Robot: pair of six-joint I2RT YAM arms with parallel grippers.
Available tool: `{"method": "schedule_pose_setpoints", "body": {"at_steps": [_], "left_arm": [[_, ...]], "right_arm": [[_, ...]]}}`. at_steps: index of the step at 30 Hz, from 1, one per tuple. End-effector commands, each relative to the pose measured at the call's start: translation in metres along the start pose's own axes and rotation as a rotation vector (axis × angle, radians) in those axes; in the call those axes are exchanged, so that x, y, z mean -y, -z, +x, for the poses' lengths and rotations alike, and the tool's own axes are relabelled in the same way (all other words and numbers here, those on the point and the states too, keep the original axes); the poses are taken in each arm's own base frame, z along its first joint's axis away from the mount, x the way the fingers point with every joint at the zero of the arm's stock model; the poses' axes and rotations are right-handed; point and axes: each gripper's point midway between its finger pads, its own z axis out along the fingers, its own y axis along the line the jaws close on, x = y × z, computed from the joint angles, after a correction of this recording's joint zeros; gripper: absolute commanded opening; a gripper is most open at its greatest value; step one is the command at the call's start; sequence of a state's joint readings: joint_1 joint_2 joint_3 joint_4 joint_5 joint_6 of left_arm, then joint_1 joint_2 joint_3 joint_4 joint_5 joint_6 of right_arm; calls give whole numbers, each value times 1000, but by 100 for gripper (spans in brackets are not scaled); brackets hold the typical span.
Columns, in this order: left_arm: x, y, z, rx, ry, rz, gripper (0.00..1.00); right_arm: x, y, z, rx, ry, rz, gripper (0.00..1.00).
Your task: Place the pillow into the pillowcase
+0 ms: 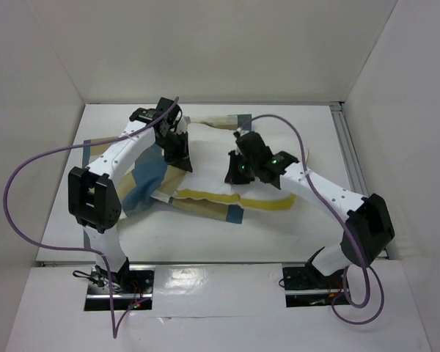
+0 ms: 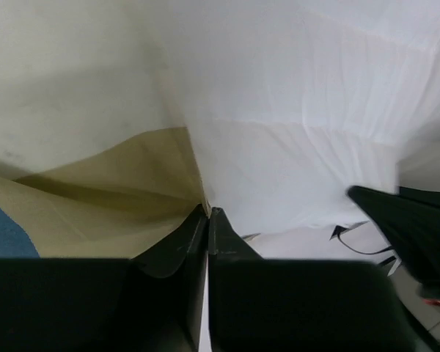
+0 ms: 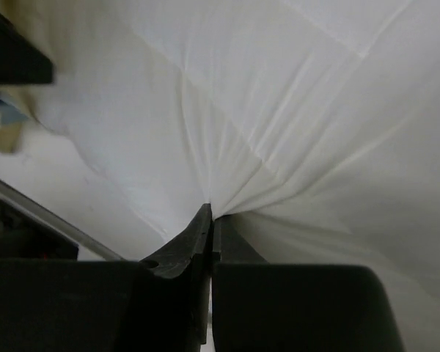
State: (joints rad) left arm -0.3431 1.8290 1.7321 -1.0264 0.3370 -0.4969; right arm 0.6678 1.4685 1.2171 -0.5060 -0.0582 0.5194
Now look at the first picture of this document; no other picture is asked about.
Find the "white pillow yellow edge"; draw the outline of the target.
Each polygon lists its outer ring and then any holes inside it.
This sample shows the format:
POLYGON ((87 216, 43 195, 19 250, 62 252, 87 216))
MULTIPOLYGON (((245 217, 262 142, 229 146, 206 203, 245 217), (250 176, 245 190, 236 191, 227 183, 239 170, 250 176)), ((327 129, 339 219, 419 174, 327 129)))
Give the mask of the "white pillow yellow edge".
POLYGON ((188 126, 188 150, 192 171, 185 174, 175 189, 177 199, 208 200, 243 209, 289 210, 297 196, 254 180, 246 185, 224 181, 230 165, 229 152, 236 148, 232 130, 203 123, 188 126))

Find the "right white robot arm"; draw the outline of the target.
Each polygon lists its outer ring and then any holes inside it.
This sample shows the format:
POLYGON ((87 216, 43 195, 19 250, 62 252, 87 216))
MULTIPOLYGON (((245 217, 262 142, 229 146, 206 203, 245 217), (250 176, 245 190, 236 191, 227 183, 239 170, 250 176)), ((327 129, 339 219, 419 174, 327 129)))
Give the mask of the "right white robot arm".
POLYGON ((386 203, 377 194, 365 197, 344 189, 304 168, 286 152, 265 159, 263 164, 255 164, 236 150, 230 151, 229 157, 226 183, 241 185, 260 180, 288 191, 311 202, 350 232, 339 243, 318 250, 308 259, 305 278, 313 287, 324 286, 332 275, 352 264, 370 265, 395 236, 386 203))

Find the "blue beige checked pillowcase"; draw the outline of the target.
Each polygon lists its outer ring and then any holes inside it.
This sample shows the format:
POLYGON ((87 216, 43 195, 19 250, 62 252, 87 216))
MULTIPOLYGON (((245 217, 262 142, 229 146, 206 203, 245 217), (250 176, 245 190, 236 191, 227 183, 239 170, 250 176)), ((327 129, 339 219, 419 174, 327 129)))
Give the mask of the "blue beige checked pillowcase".
MULTIPOLYGON (((204 117, 195 122, 231 131, 238 127, 246 130, 252 129, 251 114, 204 117)), ((101 157, 110 145, 89 146, 89 144, 113 138, 115 137, 85 140, 82 166, 86 167, 96 158, 101 157)), ((176 188, 186 175, 190 176, 192 174, 169 166, 165 162, 162 149, 159 146, 153 145, 145 150, 130 166, 118 186, 117 194, 122 203, 120 220, 148 210, 155 201, 159 201, 198 216, 232 224, 243 222, 244 209, 236 204, 237 201, 232 204, 224 204, 206 199, 174 198, 176 188)))

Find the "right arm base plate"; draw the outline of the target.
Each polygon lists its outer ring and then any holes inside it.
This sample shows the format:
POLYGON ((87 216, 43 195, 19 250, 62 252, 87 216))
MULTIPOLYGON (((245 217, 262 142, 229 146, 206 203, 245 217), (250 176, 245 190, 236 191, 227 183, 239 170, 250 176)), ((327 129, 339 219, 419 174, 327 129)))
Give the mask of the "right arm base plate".
POLYGON ((284 266, 278 285, 285 291, 287 308, 331 306, 334 299, 336 305, 349 305, 344 295, 342 275, 343 270, 331 276, 321 276, 319 272, 312 273, 305 265, 284 266))

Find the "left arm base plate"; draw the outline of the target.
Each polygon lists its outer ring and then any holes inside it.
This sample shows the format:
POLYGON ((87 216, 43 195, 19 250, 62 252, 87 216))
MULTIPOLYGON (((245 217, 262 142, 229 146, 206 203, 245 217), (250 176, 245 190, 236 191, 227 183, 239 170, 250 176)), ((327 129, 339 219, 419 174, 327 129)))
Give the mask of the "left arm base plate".
MULTIPOLYGON (((125 311, 131 304, 132 310, 151 310, 153 308, 153 269, 134 269, 129 273, 128 282, 114 285, 114 310, 125 311)), ((89 273, 85 312, 109 311, 109 283, 99 276, 95 268, 89 273)))

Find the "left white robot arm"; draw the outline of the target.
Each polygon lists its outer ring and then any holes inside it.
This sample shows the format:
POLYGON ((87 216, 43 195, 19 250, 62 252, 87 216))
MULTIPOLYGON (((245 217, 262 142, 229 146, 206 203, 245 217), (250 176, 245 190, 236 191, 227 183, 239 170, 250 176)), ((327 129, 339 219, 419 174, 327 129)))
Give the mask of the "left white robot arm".
POLYGON ((129 167, 153 145, 162 149, 168 165, 192 170, 182 119, 182 109, 170 99, 160 99, 154 109, 138 108, 99 158, 86 167, 73 167, 68 174, 68 210, 87 234, 90 248, 99 253, 98 276, 115 293, 130 284, 129 259, 117 232, 122 212, 117 187, 129 167))

